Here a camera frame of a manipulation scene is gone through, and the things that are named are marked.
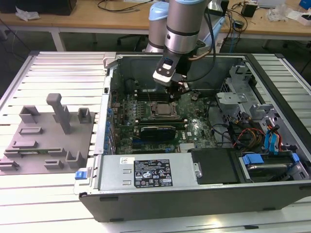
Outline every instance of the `blue tab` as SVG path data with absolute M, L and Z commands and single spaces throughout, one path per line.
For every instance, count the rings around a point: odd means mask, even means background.
M 263 159 L 260 154 L 247 154 L 247 158 L 251 164 L 263 164 Z
M 169 14 L 168 2 L 159 1 L 150 7 L 149 20 L 155 21 L 155 20 L 167 18 L 168 14 Z
M 243 159 L 243 162 L 244 162 L 245 165 L 249 165 L 250 164 L 250 161 L 249 161 L 247 156 L 243 156 L 242 159 Z
M 275 143 L 276 143 L 276 134 L 274 133 L 271 138 L 269 151 L 273 152 L 274 154 L 277 154 L 275 150 Z
M 248 164 L 263 164 L 264 161 L 260 154 L 246 154 L 242 157 L 245 165 Z
M 266 137 L 264 139 L 264 148 L 266 150 L 269 148 L 269 137 L 270 137 L 270 130 L 267 131 Z
M 76 171 L 75 177 L 76 180 L 86 180 L 87 171 Z
M 300 159 L 296 153 L 293 153 L 292 157 L 293 157 L 293 160 L 295 161 L 295 163 L 298 163 L 300 161 Z

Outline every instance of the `white label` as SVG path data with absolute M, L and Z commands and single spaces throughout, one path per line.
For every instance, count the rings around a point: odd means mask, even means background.
M 172 182 L 171 179 L 161 179 L 160 182 L 161 182 L 161 181 L 162 181 L 162 183 L 164 183 L 164 182 Z
M 165 63 L 162 65 L 162 67 L 167 69 L 167 70 L 170 70 L 172 68 L 172 66 L 165 64 Z
M 135 157 L 121 157 L 120 164 L 134 164 Z

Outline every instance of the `blue plastic clip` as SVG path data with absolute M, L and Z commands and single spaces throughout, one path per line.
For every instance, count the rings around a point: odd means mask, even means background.
M 275 150 L 275 143 L 276 143 L 276 134 L 272 135 L 271 143 L 270 143 L 270 152 L 273 152 L 273 154 L 277 154 L 277 151 Z
M 263 164 L 264 161 L 260 154 L 246 154 L 242 157 L 245 165 L 248 164 Z
M 266 137 L 264 139 L 264 148 L 266 150 L 269 148 L 269 138 L 270 138 L 270 130 L 267 131 Z
M 300 161 L 298 155 L 296 153 L 292 154 L 293 160 L 295 161 L 295 164 L 298 163 Z

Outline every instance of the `warning symbols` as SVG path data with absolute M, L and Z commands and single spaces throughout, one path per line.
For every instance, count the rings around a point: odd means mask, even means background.
M 142 178 L 142 172 L 140 171 L 135 172 L 135 178 Z
M 142 176 L 144 178 L 150 178 L 151 177 L 151 171 L 143 171 Z
M 169 159 L 134 161 L 134 186 L 152 188 L 173 186 Z

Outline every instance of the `desk leg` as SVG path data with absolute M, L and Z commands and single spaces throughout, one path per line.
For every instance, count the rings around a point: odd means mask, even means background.
M 7 40 L 7 38 L 5 30 L 0 30 L 0 40 Z
M 97 40 L 97 34 L 96 33 L 92 33 L 92 38 L 93 38 L 93 44 L 97 44 L 98 40 Z
M 52 34 L 52 37 L 53 37 L 53 41 L 54 41 L 56 50 L 58 52 L 66 51 L 65 43 L 62 40 L 62 38 L 60 37 L 59 32 L 51 32 L 51 34 Z
M 262 44 L 262 47 L 266 49 L 269 46 L 270 41 L 271 40 L 265 40 L 264 43 Z

